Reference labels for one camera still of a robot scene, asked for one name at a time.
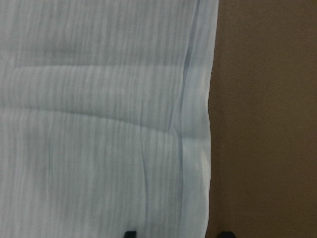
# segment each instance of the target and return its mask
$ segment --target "pale blue sheet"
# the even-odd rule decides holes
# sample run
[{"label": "pale blue sheet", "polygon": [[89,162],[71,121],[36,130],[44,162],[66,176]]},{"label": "pale blue sheet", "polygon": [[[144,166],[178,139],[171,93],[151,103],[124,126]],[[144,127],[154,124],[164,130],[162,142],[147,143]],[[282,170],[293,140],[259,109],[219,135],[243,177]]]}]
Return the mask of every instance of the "pale blue sheet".
[{"label": "pale blue sheet", "polygon": [[204,237],[217,8],[1,0],[1,238]]}]

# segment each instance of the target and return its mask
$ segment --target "cloth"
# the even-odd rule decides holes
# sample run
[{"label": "cloth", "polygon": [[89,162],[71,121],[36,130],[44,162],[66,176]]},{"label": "cloth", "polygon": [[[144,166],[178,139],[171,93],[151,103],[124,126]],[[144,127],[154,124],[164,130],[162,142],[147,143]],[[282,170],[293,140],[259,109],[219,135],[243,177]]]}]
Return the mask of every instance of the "cloth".
[{"label": "cloth", "polygon": [[203,238],[217,0],[2,0],[0,236]]}]

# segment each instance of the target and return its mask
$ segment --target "black object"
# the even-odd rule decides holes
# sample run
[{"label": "black object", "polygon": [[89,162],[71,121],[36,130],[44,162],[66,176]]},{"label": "black object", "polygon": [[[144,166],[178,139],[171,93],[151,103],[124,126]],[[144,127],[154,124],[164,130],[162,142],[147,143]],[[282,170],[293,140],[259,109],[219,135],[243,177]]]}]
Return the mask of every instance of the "black object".
[{"label": "black object", "polygon": [[233,232],[221,232],[218,238],[237,238]]},{"label": "black object", "polygon": [[124,238],[135,238],[135,237],[137,237],[136,231],[127,231],[124,234]]}]

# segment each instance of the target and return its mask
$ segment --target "striped fabric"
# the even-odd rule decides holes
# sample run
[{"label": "striped fabric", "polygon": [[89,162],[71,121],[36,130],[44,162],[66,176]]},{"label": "striped fabric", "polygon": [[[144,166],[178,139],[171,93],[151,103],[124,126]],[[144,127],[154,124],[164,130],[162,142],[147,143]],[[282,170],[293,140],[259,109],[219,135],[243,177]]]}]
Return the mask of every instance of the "striped fabric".
[{"label": "striped fabric", "polygon": [[204,237],[217,6],[1,0],[1,238]]}]

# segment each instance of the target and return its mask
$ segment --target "brown wall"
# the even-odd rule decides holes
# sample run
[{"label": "brown wall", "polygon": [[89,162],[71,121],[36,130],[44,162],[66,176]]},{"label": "brown wall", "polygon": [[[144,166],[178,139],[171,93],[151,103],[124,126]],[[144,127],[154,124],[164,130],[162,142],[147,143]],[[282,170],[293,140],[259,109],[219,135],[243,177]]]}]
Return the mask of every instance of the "brown wall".
[{"label": "brown wall", "polygon": [[220,0],[207,238],[317,238],[317,0]]}]

